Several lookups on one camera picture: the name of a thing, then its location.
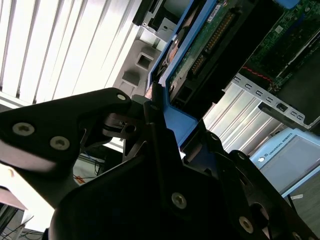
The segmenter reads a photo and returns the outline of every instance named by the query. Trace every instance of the circuit board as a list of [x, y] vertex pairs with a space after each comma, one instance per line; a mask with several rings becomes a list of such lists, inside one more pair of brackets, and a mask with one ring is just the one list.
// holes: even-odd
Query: circuit board
[[320, 51], [319, 30], [320, 2], [301, 0], [284, 10], [247, 63], [272, 80], [269, 91], [278, 91], [315, 51]]
[[205, 47], [208, 47], [209, 44], [211, 44], [211, 46], [214, 45], [215, 39], [213, 38], [213, 33], [222, 33], [220, 31], [220, 29], [223, 30], [223, 28], [221, 28], [221, 23], [225, 20], [225, 25], [223, 25], [223, 27], [227, 27], [231, 22], [232, 15], [229, 14], [230, 9], [234, 8], [237, 2], [238, 0], [225, 0], [223, 3], [218, 3], [215, 6], [206, 23], [203, 25], [200, 33], [193, 41], [189, 50], [186, 52], [174, 74], [170, 78], [170, 89], [173, 89], [172, 86], [175, 86], [177, 81], [180, 81], [185, 77], [190, 69], [196, 71], [201, 65], [201, 61], [204, 60], [203, 56], [201, 56], [201, 52]]

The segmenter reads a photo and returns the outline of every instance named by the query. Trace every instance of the screw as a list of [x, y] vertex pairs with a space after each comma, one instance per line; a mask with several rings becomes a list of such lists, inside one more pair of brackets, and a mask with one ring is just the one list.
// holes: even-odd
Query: screw
[[179, 209], [185, 209], [187, 206], [187, 200], [179, 192], [172, 193], [171, 200], [173, 204]]
[[254, 227], [245, 216], [239, 217], [239, 223], [247, 233], [252, 234], [254, 232]]
[[19, 122], [13, 125], [12, 131], [20, 136], [29, 136], [35, 132], [35, 128], [29, 123]]
[[211, 134], [211, 138], [212, 138], [213, 140], [219, 140], [214, 134]]
[[239, 158], [241, 158], [242, 160], [245, 160], [246, 157], [244, 156], [244, 154], [242, 152], [238, 152], [238, 156]]
[[126, 100], [126, 97], [123, 96], [123, 95], [121, 95], [121, 94], [118, 94], [117, 97], [118, 97], [118, 99], [120, 99], [120, 100]]
[[301, 237], [299, 236], [299, 234], [296, 233], [295, 231], [292, 232], [292, 235], [293, 235], [295, 240], [302, 240]]
[[70, 147], [70, 142], [63, 136], [54, 136], [50, 140], [50, 146], [55, 150], [64, 151]]

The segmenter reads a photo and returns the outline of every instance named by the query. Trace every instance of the universal robots logo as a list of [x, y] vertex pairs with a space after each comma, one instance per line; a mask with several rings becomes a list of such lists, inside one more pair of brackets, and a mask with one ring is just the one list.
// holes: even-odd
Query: universal robots logo
[[290, 137], [291, 137], [292, 135], [293, 135], [293, 134], [292, 134], [292, 132], [291, 132], [291, 133], [290, 133], [288, 136], [286, 136], [281, 142], [279, 142], [279, 144], [278, 144], [277, 146], [275, 146], [275, 148], [272, 149], [271, 152], [264, 154], [264, 156], [267, 157], [268, 155], [274, 154], [274, 152], [275, 152], [278, 148], [280, 148], [280, 146], [281, 146], [282, 144], [284, 144], [288, 139], [290, 139]]

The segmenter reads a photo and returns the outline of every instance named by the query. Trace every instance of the green circuit board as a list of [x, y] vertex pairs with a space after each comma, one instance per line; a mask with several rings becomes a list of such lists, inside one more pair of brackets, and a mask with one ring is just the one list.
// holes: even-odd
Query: green circuit board
[[218, 3], [203, 25], [201, 31], [191, 44], [189, 50], [178, 65], [176, 71], [169, 80], [169, 85], [174, 86], [177, 81], [180, 81], [188, 71], [197, 62], [201, 52], [204, 50], [206, 44], [211, 40], [213, 33], [217, 32], [223, 20], [227, 20], [227, 13], [234, 8], [238, 0], [228, 0], [224, 3]]
[[296, 60], [294, 67], [286, 69], [288, 63], [317, 36], [319, 30], [320, 2], [301, 0], [294, 8], [284, 10], [282, 17], [248, 60], [251, 66], [263, 70], [264, 74], [272, 79], [273, 87], [270, 87], [269, 91], [275, 87], [279, 90], [313, 52], [320, 48], [320, 41], [315, 42], [308, 52]]

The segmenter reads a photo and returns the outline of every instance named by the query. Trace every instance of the black metal bracket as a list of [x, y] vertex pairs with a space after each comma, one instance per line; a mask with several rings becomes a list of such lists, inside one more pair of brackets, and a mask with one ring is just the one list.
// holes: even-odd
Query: black metal bracket
[[[226, 153], [203, 122], [183, 164], [161, 89], [152, 89], [157, 100], [143, 104], [108, 88], [0, 113], [1, 162], [55, 199], [49, 239], [317, 239], [249, 158]], [[112, 137], [124, 139], [122, 163], [71, 186], [79, 153]]]

